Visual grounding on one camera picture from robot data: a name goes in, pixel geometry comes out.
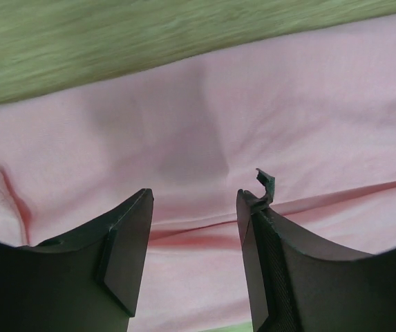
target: black plastic part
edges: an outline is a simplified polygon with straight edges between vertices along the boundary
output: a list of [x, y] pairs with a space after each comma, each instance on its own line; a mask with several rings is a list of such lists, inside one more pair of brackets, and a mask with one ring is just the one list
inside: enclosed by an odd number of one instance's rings
[[370, 255], [340, 246], [268, 206], [257, 210], [258, 200], [238, 192], [254, 331], [396, 331], [396, 249]]
[[0, 332], [123, 332], [136, 303], [153, 195], [36, 247], [0, 243]]

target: green surface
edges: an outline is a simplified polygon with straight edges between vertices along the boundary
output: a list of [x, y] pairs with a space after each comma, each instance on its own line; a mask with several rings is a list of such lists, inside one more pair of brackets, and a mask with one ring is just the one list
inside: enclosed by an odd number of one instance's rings
[[253, 332], [253, 326], [251, 322], [221, 327], [220, 329], [207, 330], [203, 332]]
[[395, 12], [396, 0], [0, 0], [0, 103]]

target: pink cloth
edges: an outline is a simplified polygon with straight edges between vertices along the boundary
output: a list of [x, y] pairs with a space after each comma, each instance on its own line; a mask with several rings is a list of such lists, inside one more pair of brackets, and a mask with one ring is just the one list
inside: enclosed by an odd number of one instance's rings
[[129, 330], [249, 319], [236, 190], [347, 246], [396, 246], [396, 15], [269, 39], [0, 106], [0, 170], [32, 245], [155, 195]]

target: green wood grain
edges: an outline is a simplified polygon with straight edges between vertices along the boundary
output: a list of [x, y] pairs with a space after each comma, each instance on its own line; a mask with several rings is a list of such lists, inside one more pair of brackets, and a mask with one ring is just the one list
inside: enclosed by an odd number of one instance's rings
[[0, 103], [395, 12], [396, 0], [0, 0]]

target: wooden surface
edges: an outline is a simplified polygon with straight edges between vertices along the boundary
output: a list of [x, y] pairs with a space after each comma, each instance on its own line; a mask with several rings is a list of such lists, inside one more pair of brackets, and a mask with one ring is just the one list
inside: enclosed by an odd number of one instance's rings
[[396, 0], [0, 0], [0, 103], [396, 13]]

